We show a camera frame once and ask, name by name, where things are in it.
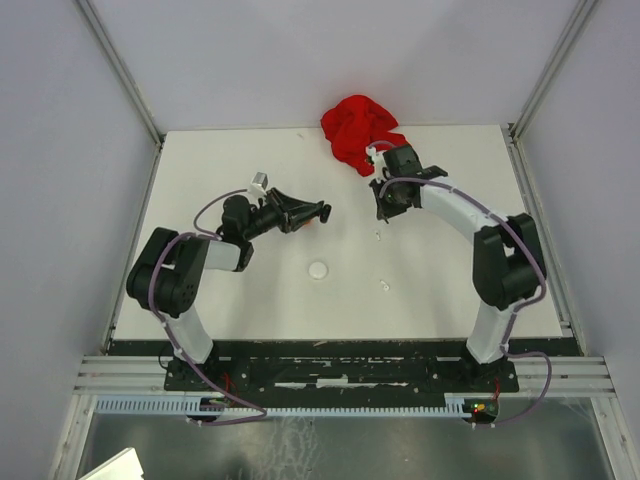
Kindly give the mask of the white earbud charging case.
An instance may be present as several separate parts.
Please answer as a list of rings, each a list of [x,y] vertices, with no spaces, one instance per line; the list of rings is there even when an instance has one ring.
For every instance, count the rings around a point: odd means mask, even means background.
[[[314,261],[308,267],[308,274],[313,280],[323,280],[328,273],[328,266],[322,261]]]

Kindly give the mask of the black earbud charging case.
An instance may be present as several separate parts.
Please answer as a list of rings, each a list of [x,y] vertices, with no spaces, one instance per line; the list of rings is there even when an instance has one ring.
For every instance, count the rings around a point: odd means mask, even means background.
[[[319,220],[322,224],[326,224],[329,221],[331,211],[332,211],[332,206],[328,203],[325,203],[319,214]]]

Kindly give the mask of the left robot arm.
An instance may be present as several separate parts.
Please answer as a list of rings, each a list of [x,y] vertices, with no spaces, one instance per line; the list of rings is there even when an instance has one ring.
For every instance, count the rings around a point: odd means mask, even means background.
[[[240,273],[252,259],[255,238],[273,229],[293,233],[314,219],[326,223],[332,210],[324,201],[303,201],[276,188],[260,194],[256,203],[246,193],[239,189],[209,202],[222,204],[221,224],[214,231],[198,225],[185,233],[156,228],[126,281],[128,297],[158,319],[174,356],[190,362],[187,379],[201,390],[212,389],[221,378],[220,364],[209,358],[214,341],[195,306],[203,273]]]

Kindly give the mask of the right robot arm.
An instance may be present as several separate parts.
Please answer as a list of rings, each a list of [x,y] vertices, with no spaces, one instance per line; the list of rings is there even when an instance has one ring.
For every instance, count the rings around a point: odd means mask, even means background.
[[[495,379],[493,363],[508,355],[518,312],[546,295],[547,270],[537,226],[522,213],[504,216],[457,187],[438,166],[424,167],[410,145],[377,141],[365,147],[374,168],[369,183],[376,217],[384,222],[411,208],[445,221],[472,247],[472,283],[480,305],[458,368],[467,389]]]

